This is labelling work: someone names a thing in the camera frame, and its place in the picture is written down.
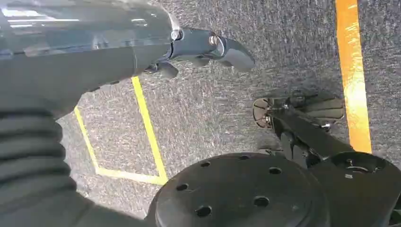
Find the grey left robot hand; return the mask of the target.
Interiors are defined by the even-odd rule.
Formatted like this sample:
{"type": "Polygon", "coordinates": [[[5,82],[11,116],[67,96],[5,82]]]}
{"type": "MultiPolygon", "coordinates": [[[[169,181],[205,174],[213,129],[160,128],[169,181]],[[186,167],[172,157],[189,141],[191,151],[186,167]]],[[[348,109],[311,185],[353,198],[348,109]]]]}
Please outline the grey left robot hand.
{"type": "Polygon", "coordinates": [[[254,67],[239,42],[181,26],[146,0],[3,0],[0,112],[60,118],[81,96],[131,76],[177,75],[173,61],[254,67]]]}

